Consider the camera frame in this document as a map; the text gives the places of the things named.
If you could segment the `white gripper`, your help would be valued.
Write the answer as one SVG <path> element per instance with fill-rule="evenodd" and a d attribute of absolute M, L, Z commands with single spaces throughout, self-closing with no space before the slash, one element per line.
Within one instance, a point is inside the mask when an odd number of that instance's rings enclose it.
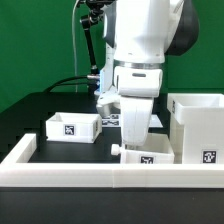
<path fill-rule="evenodd" d="M 121 137 L 125 146 L 145 144 L 162 77 L 162 68 L 157 64 L 115 67 L 114 84 L 120 97 Z"/>

